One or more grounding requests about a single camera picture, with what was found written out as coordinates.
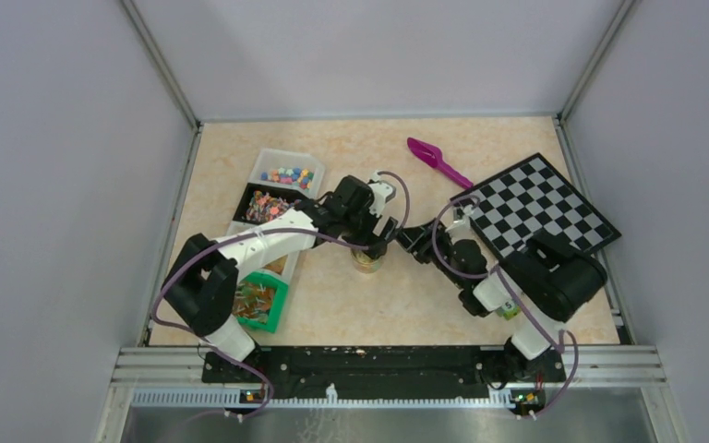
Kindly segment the white round jar lid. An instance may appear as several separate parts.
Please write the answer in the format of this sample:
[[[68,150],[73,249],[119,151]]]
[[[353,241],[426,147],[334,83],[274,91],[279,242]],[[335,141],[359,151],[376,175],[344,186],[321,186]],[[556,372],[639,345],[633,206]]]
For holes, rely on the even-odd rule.
[[[355,265],[363,269],[377,269],[383,260],[383,257],[373,258],[359,249],[352,249],[351,255]]]

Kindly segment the magenta plastic scoop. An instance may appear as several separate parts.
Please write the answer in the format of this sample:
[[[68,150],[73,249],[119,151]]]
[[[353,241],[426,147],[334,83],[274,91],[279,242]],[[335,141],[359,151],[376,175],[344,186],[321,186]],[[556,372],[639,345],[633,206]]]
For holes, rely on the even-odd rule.
[[[443,157],[440,148],[417,138],[406,139],[408,150],[420,161],[424,162],[431,169],[444,175],[455,185],[462,189],[471,188],[474,183],[449,165]]]

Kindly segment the clear glass jar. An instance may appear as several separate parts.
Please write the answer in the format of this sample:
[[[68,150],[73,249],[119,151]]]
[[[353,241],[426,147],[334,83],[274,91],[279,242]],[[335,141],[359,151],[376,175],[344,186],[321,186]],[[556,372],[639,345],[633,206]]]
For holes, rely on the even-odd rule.
[[[365,251],[352,249],[351,258],[353,266],[357,271],[364,274],[371,274],[380,269],[384,257],[372,258]]]

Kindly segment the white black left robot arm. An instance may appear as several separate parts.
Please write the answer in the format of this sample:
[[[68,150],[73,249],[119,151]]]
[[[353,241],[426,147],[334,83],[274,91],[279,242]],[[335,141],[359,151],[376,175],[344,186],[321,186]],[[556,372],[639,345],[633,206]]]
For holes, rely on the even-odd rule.
[[[407,186],[385,181],[380,171],[364,182],[346,175],[322,198],[300,198],[271,221],[241,233],[212,240],[203,234],[189,237],[159,292],[188,331],[223,358],[224,370],[237,381],[258,372],[254,339],[234,315],[238,284],[273,260],[310,250],[325,242],[343,245],[371,257],[386,252],[396,221],[375,229],[387,205]]]

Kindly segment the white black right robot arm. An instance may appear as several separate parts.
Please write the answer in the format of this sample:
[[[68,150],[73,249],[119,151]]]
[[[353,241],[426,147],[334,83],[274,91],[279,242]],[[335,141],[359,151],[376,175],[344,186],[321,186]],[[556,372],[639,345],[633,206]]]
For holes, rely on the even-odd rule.
[[[565,351],[566,323],[607,282],[597,260],[545,231],[492,268],[475,241],[453,241],[431,222],[402,230],[397,241],[416,261],[433,264],[452,281],[471,315],[485,317],[507,305],[523,312],[525,323],[508,339],[512,349],[504,355],[507,373],[517,380],[541,369],[542,353]]]

